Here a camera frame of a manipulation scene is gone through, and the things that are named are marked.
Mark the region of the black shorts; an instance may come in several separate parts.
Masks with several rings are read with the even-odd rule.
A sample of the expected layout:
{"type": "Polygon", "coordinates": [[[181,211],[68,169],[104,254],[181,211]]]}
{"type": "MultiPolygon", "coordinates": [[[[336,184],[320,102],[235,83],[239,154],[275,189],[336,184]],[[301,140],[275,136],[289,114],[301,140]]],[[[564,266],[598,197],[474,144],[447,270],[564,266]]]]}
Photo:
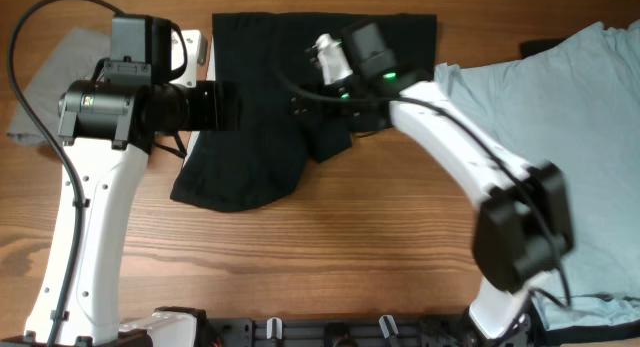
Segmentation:
{"type": "Polygon", "coordinates": [[[324,162],[349,149],[355,133],[333,126],[308,131],[295,120],[294,94],[274,75],[272,63],[296,85],[323,85],[307,49],[320,35],[337,38],[365,19],[318,12],[213,15],[215,80],[240,89],[240,128],[200,132],[171,199],[219,212],[256,209],[292,194],[308,160],[324,162]]]}

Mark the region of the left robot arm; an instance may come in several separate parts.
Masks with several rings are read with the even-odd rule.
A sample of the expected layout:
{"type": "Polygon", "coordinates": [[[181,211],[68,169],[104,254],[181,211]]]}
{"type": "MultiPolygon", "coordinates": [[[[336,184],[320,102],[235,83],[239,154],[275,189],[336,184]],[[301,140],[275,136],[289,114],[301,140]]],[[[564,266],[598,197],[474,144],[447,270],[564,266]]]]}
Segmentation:
{"type": "Polygon", "coordinates": [[[118,285],[136,189],[157,134],[225,131],[237,119],[230,96],[199,81],[198,54],[171,49],[185,35],[166,19],[118,13],[110,56],[60,101],[56,146],[64,165],[52,246],[41,290],[21,335],[7,346],[148,346],[148,328],[120,328],[118,285]]]}

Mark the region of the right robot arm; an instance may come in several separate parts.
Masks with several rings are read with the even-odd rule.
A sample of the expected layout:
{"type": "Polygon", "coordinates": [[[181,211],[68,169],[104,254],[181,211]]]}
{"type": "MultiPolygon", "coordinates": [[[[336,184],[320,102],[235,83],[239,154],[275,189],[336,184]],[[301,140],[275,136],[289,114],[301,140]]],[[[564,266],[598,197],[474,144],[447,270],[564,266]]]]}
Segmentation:
{"type": "Polygon", "coordinates": [[[422,69],[399,65],[373,22],[320,35],[308,50],[322,74],[317,91],[277,78],[322,113],[373,115],[375,129],[395,128],[418,143],[454,179],[476,210],[472,255],[483,279],[457,327],[440,325],[433,343],[532,346],[529,309],[547,297],[543,283],[558,273],[572,306],[563,257],[574,247],[565,180],[551,162],[535,166],[466,117],[422,69]]]}

